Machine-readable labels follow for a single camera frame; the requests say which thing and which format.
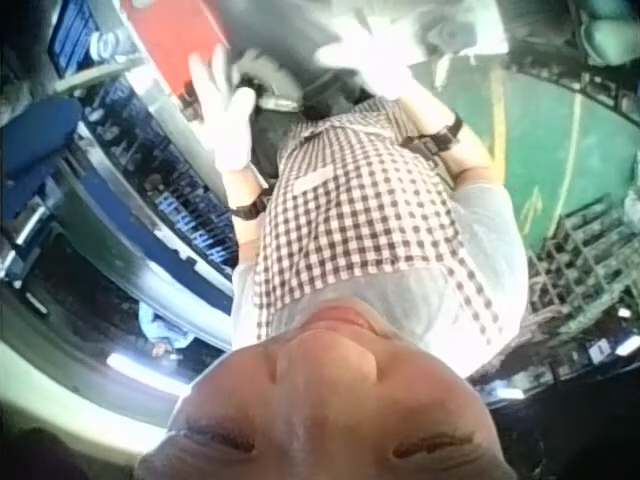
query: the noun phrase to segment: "red panel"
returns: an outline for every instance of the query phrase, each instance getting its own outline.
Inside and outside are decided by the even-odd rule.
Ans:
[[[220,24],[201,0],[155,0],[146,8],[134,8],[132,0],[120,4],[175,94],[190,80],[189,54],[207,58],[218,43],[226,43]]]

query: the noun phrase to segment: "eye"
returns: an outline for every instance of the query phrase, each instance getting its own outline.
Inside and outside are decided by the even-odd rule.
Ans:
[[[438,434],[410,443],[400,444],[393,450],[392,455],[398,460],[404,460],[419,453],[431,455],[446,448],[469,445],[472,441],[471,436]]]
[[[247,455],[255,450],[255,442],[251,437],[226,426],[188,422],[187,428],[181,434],[198,444],[214,443]]]

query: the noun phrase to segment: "sleeve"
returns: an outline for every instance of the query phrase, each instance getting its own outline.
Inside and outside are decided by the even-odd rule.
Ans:
[[[527,254],[513,204],[502,185],[472,184],[452,195],[465,247],[498,311],[503,337],[498,351],[518,334],[529,291]],[[478,366],[498,352],[487,352]]]
[[[238,350],[257,343],[258,311],[253,304],[255,263],[242,263],[233,272],[233,305],[231,348]]]

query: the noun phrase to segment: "green floor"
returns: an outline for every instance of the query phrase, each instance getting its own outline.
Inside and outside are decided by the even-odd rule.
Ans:
[[[431,83],[431,66],[415,73]],[[452,65],[439,95],[503,157],[498,161],[505,164],[520,229],[533,249],[560,215],[605,194],[626,195],[640,130],[600,105],[463,59]]]

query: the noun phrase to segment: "nose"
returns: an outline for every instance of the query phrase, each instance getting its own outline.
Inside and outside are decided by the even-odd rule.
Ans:
[[[298,441],[357,425],[371,409],[377,373],[375,356],[349,338],[326,330],[300,334],[277,358],[278,423],[298,432]]]

